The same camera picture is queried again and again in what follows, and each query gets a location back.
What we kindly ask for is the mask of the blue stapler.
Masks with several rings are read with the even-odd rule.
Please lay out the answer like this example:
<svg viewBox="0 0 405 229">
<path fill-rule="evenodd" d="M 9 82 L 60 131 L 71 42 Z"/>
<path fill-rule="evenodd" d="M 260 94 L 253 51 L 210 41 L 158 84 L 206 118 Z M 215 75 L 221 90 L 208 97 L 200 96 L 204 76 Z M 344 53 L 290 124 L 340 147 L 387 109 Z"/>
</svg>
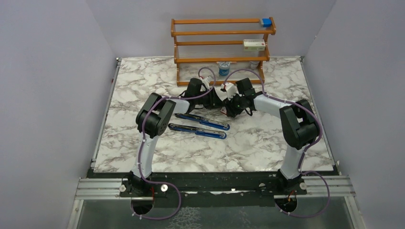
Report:
<svg viewBox="0 0 405 229">
<path fill-rule="evenodd" d="M 225 131 L 230 130 L 230 125 L 224 122 L 215 121 L 206 117 L 194 114 L 175 114 L 177 118 L 198 123 L 198 126 L 180 125 L 169 123 L 170 130 L 193 133 L 199 136 L 211 137 L 216 139 L 226 139 Z"/>
</svg>

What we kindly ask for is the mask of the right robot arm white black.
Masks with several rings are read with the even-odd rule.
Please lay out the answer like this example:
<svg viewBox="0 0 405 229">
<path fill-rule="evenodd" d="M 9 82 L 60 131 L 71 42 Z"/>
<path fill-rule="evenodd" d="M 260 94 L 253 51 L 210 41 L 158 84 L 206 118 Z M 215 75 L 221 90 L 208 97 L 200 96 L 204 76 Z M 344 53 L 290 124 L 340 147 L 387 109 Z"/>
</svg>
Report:
<svg viewBox="0 0 405 229">
<path fill-rule="evenodd" d="M 235 84 L 224 83 L 221 91 L 226 93 L 224 104 L 226 114 L 230 117 L 242 111 L 248 115 L 260 111 L 280 119 L 287 150 L 283 164 L 277 171 L 275 184 L 281 194 L 292 191 L 301 177 L 300 167 L 305 151 L 321 134 L 319 121 L 309 101 L 301 99 L 293 102 L 256 92 L 248 78 Z"/>
</svg>

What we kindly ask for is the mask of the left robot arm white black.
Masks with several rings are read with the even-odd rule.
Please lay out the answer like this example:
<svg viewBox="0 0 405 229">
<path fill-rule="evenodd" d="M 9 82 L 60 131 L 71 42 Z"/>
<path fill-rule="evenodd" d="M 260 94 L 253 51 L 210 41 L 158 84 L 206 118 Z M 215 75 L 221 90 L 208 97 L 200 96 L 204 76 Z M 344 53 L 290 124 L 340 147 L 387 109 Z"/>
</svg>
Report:
<svg viewBox="0 0 405 229">
<path fill-rule="evenodd" d="M 153 181 L 147 180 L 152 173 L 152 160 L 159 136 L 169 125 L 171 116 L 186 117 L 197 105 L 213 108 L 221 102 L 214 87 L 210 87 L 212 77 L 192 78 L 184 93 L 178 97 L 163 97 L 152 93 L 136 117 L 141 136 L 136 163 L 128 176 L 128 184 L 139 196 L 146 195 Z"/>
</svg>

